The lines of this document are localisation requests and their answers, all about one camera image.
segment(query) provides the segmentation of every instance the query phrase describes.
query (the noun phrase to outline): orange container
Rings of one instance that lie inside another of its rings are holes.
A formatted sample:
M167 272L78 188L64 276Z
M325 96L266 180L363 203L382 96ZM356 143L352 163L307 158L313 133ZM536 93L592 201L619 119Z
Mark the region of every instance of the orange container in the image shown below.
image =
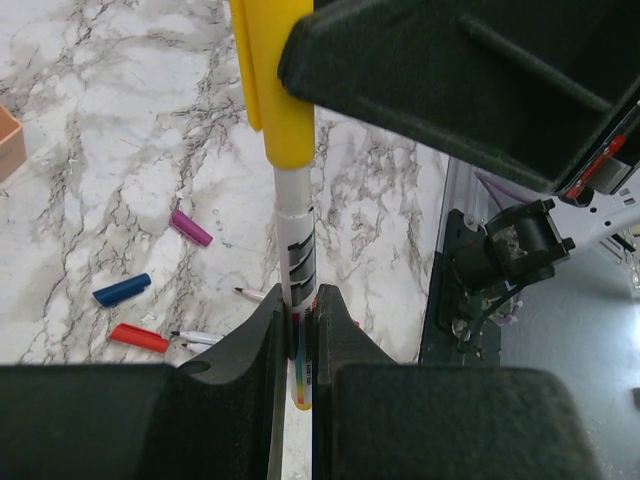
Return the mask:
M0 182L26 159L22 123L0 105Z

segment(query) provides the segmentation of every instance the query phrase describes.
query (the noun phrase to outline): red marker cap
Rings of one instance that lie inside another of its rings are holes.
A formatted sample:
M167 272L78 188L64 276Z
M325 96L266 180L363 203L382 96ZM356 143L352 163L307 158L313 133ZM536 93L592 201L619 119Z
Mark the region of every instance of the red marker cap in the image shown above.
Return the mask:
M127 323L118 325L113 332L111 332L109 338L116 342L128 343L158 353L164 353L167 351L167 348L169 348L169 340L162 338L159 333L150 332L149 330L134 327Z

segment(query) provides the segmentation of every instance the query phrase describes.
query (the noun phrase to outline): yellow marker cap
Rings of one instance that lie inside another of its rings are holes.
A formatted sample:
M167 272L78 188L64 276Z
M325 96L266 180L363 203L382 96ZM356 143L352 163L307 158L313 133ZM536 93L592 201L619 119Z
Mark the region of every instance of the yellow marker cap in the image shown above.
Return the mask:
M278 63L294 24L313 11L313 0L230 3L249 124L264 131L267 158L274 166L307 166L315 153L313 105L285 91Z

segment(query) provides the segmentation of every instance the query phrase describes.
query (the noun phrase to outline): black mechanical device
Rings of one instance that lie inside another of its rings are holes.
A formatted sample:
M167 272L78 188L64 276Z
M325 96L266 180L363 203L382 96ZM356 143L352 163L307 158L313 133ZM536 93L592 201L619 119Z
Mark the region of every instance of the black mechanical device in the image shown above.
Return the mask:
M635 0L318 0L279 75L303 100L586 206L640 161L639 27ZM552 207L476 230L449 214L421 365L395 364L320 288L315 480L601 478L566 389L499 368L486 322L572 249ZM284 339L276 287L179 369L0 368L0 477L280 478Z

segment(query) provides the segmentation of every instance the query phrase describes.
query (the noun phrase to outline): marble table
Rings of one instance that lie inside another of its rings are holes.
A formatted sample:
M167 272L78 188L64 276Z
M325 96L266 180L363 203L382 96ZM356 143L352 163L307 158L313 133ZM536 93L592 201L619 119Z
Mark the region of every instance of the marble table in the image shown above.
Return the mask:
M227 2L0 0L0 102L29 159L0 185L0 362L169 362L105 341L120 322L226 334L278 281L273 178L247 125ZM415 360L447 158L317 112L321 282L390 356ZM180 207L215 239L168 227ZM91 293L147 272L104 309ZM310 478L309 413L287 406L283 478Z

